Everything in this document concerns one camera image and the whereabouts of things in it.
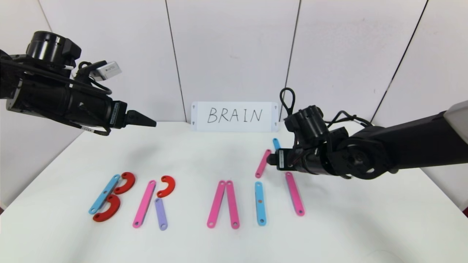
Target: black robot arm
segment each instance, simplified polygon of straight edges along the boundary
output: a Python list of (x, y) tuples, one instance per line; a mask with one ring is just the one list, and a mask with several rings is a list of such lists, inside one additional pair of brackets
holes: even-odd
[[(98, 83), (120, 73), (116, 62), (81, 62), (70, 79), (81, 48), (70, 39), (45, 31), (34, 33), (26, 54), (0, 50), (0, 99), (7, 110), (45, 117), (99, 135), (128, 124), (156, 126), (152, 119), (113, 101)], [(102, 127), (105, 131), (89, 127)]]
[(350, 175), (374, 179), (399, 169), (468, 163), (468, 101), (437, 115), (383, 128), (362, 123), (352, 136), (329, 131), (316, 106), (289, 115), (285, 125), (296, 137), (292, 148), (268, 157), (278, 170)]

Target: black cable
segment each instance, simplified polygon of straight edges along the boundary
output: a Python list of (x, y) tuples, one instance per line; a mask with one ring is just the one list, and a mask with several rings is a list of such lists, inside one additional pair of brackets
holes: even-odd
[(84, 112), (86, 112), (91, 118), (95, 119), (96, 121), (100, 122), (99, 125), (102, 126), (102, 128), (104, 128), (106, 131), (96, 131), (94, 130), (93, 132), (96, 133), (96, 134), (99, 134), (99, 135), (103, 135), (103, 136), (108, 136), (110, 134), (110, 128), (106, 125), (106, 123), (101, 120), (98, 116), (96, 116), (96, 114), (92, 113), (91, 111), (89, 111), (85, 104), (80, 102), (80, 104), (78, 105), (78, 108)]
[[(341, 118), (338, 120), (338, 117), (340, 117), (341, 114), (344, 114), (346, 115), (346, 117), (344, 118)], [(357, 121), (360, 121), (361, 125), (364, 126), (364, 127), (369, 127), (369, 126), (372, 126), (372, 123), (370, 123), (368, 120), (365, 120), (363, 118), (359, 118), (357, 117), (356, 115), (351, 115), (349, 113), (347, 113), (346, 111), (344, 110), (341, 110), (339, 111), (336, 116), (333, 118), (333, 120), (331, 120), (330, 122), (329, 121), (325, 121), (325, 123), (328, 123), (327, 125), (327, 128), (329, 128), (331, 125), (335, 124), (335, 123), (339, 123), (339, 122), (346, 122), (346, 121), (353, 121), (353, 120), (357, 120)]]
[(91, 62), (87, 62), (87, 61), (82, 61), (78, 64), (78, 69), (81, 69), (83, 67), (83, 65), (91, 65)]
[(91, 83), (93, 83), (94, 85), (98, 86), (102, 90), (107, 90), (107, 91), (110, 91), (112, 93), (112, 90), (110, 90), (110, 88), (97, 83), (97, 81), (95, 81), (94, 78), (92, 78), (92, 77), (89, 77), (89, 78), (90, 78)]
[[(292, 102), (291, 102), (291, 107), (288, 108), (288, 106), (286, 106), (286, 103), (283, 99), (283, 93), (285, 91), (289, 91), (291, 92), (291, 95), (292, 95)], [(292, 115), (293, 114), (293, 109), (294, 109), (294, 104), (296, 103), (296, 94), (294, 93), (294, 90), (292, 88), (284, 88), (282, 89), (280, 92), (279, 92), (279, 100), (281, 101), (281, 104), (283, 105), (283, 107), (285, 108), (286, 110), (286, 113), (289, 115)]]
[(96, 92), (96, 93), (105, 94), (105, 95), (112, 94), (112, 91), (110, 89), (108, 89), (108, 88), (106, 88), (107, 90), (106, 89), (101, 90), (101, 89), (98, 89), (98, 88), (93, 87), (91, 85), (87, 85), (87, 84), (84, 84), (82, 82), (60, 76), (58, 74), (50, 73), (48, 71), (38, 69), (38, 68), (35, 68), (33, 66), (20, 64), (20, 63), (17, 63), (17, 62), (13, 62), (11, 60), (6, 60), (6, 59), (0, 59), (0, 63), (2, 64), (2, 66), (9, 66), (9, 67), (18, 68), (18, 69), (21, 69), (21, 70), (24, 70), (24, 71), (33, 72), (33, 73), (42, 75), (42, 76), (44, 76), (46, 78), (50, 78), (50, 79), (53, 79), (53, 80), (64, 82), (66, 84), (73, 84), (73, 85), (76, 85), (78, 87), (82, 87), (82, 88), (91, 90), (91, 91)]

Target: white wall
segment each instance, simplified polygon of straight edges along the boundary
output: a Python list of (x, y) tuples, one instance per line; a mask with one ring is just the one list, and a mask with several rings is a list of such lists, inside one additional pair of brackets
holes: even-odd
[(371, 119), (425, 2), (302, 1), (287, 82), (295, 109), (317, 105), (325, 119), (340, 110)]
[[(24, 54), (37, 30), (50, 29), (36, 0), (0, 1), (0, 49)], [(5, 100), (0, 123), (0, 205), (5, 208), (81, 131), (6, 111)]]
[(194, 101), (279, 103), (299, 0), (168, 0), (187, 119)]
[[(375, 116), (391, 126), (468, 100), (468, 2), (430, 0)], [(424, 168), (460, 208), (468, 206), (468, 164)]]
[(79, 61), (116, 61), (103, 83), (112, 99), (157, 121), (185, 121), (164, 0), (40, 0), (54, 33), (81, 47)]

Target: blue bar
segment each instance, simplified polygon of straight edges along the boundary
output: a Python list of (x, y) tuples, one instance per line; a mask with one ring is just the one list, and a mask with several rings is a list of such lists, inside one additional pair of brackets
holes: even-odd
[(275, 151), (278, 150), (279, 148), (281, 148), (277, 138), (273, 138), (273, 145), (275, 146)]
[(265, 199), (263, 198), (263, 184), (261, 182), (255, 182), (255, 204), (257, 208), (257, 222), (260, 226), (265, 226)]
[(114, 175), (112, 177), (112, 179), (107, 184), (106, 188), (104, 188), (101, 194), (97, 197), (96, 202), (94, 202), (93, 206), (91, 206), (91, 208), (89, 209), (90, 214), (94, 215), (102, 207), (102, 205), (106, 201), (107, 196), (112, 193), (119, 179), (120, 175)]

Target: cable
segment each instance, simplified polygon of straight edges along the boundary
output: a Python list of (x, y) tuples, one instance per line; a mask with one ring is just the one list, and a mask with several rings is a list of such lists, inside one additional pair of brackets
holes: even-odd
[(112, 90), (110, 90), (110, 88), (97, 83), (97, 81), (95, 81), (94, 78), (92, 78), (92, 77), (89, 77), (89, 78), (90, 78), (91, 83), (93, 83), (94, 85), (100, 87), (102, 90), (107, 90), (107, 91), (112, 93)]
[[(337, 120), (338, 117), (339, 117), (341, 114), (346, 115), (346, 117)], [(325, 123), (328, 123), (327, 128), (330, 128), (330, 126), (333, 125), (333, 124), (335, 124), (335, 123), (347, 122), (347, 121), (354, 121), (354, 120), (360, 121), (360, 122), (361, 122), (360, 124), (361, 124), (362, 126), (364, 126), (364, 127), (373, 126), (372, 123), (370, 123), (368, 120), (365, 120), (365, 119), (363, 119), (363, 118), (359, 118), (359, 117), (357, 117), (356, 115), (351, 115), (351, 114), (347, 113), (347, 112), (344, 111), (344, 110), (339, 111), (339, 112), (336, 114), (336, 116), (333, 118), (332, 121), (330, 121), (330, 122), (329, 122), (329, 121), (325, 121)]]
[(30, 71), (30, 72), (42, 75), (44, 77), (53, 79), (53, 80), (57, 80), (57, 81), (60, 81), (60, 82), (64, 82), (66, 84), (73, 84), (73, 85), (85, 88), (85, 89), (90, 90), (92, 92), (105, 94), (105, 95), (112, 94), (112, 91), (110, 89), (108, 89), (108, 88), (106, 88), (104, 90), (101, 90), (101, 89), (98, 89), (98, 88), (93, 87), (91, 85), (87, 85), (87, 84), (84, 84), (84, 83), (76, 81), (76, 80), (72, 80), (72, 79), (69, 79), (69, 78), (66, 78), (66, 77), (62, 77), (62, 76), (60, 76), (58, 74), (50, 73), (48, 71), (38, 69), (38, 68), (35, 68), (35, 67), (32, 67), (32, 66), (28, 66), (28, 65), (17, 63), (17, 62), (13, 62), (11, 60), (0, 59), (0, 63), (3, 66), (9, 66), (9, 67), (18, 68), (18, 69), (21, 69), (21, 70), (24, 70), (24, 71)]
[[(283, 93), (285, 91), (289, 91), (291, 92), (291, 95), (292, 95), (292, 102), (291, 102), (291, 107), (288, 108), (288, 106), (286, 106), (286, 103), (283, 99)], [(289, 115), (292, 115), (293, 114), (293, 109), (294, 109), (294, 104), (296, 103), (296, 94), (294, 93), (294, 90), (292, 88), (284, 88), (282, 89), (280, 92), (279, 92), (279, 100), (281, 101), (281, 104), (283, 105), (283, 107), (285, 108), (286, 110), (286, 113)]]

